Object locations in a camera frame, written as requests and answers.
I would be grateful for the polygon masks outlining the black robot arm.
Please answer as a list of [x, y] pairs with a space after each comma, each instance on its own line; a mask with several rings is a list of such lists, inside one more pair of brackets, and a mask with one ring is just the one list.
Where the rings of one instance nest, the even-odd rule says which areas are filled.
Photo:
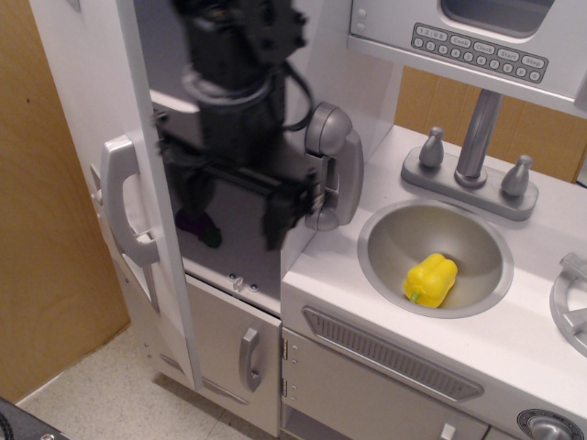
[[306, 16], [290, 1], [176, 1], [190, 62], [184, 90], [199, 108], [196, 133], [157, 125], [168, 181], [192, 220], [228, 181], [264, 198], [261, 231], [277, 250], [311, 213], [318, 184], [287, 141], [309, 126], [310, 87], [288, 61], [304, 47]]

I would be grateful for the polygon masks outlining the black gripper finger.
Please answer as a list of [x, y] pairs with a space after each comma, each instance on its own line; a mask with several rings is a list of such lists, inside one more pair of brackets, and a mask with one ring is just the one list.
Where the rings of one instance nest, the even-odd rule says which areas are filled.
[[288, 232], [316, 210], [314, 187], [278, 187], [265, 200], [261, 220], [267, 250], [280, 250]]
[[202, 157], [180, 153], [164, 154], [168, 183], [188, 215], [201, 215], [214, 197], [216, 182], [206, 172], [206, 165], [207, 162]]

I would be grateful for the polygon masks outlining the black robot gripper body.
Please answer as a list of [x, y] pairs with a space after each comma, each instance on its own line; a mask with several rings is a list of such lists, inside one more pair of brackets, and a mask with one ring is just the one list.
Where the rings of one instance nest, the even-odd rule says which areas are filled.
[[266, 197], [278, 187], [314, 187], [317, 191], [317, 166], [282, 133], [255, 137], [232, 122], [208, 126], [197, 111], [159, 103], [154, 105], [153, 119], [163, 163], [165, 153], [202, 157], [216, 184], [228, 182]]

